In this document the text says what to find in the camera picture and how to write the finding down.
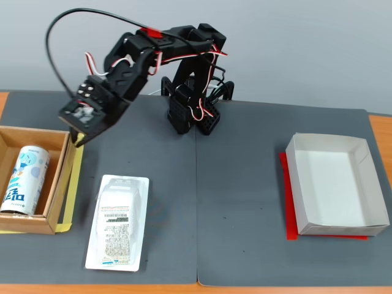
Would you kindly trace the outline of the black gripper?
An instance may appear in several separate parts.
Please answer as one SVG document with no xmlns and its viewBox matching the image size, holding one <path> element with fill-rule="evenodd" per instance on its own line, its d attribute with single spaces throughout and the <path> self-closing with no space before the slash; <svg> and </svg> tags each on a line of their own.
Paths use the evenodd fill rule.
<svg viewBox="0 0 392 294">
<path fill-rule="evenodd" d="M 69 128 L 70 139 L 76 148 L 114 126 L 129 106 L 107 80 L 92 75 L 79 85 L 77 102 L 76 130 Z"/>
</svg>

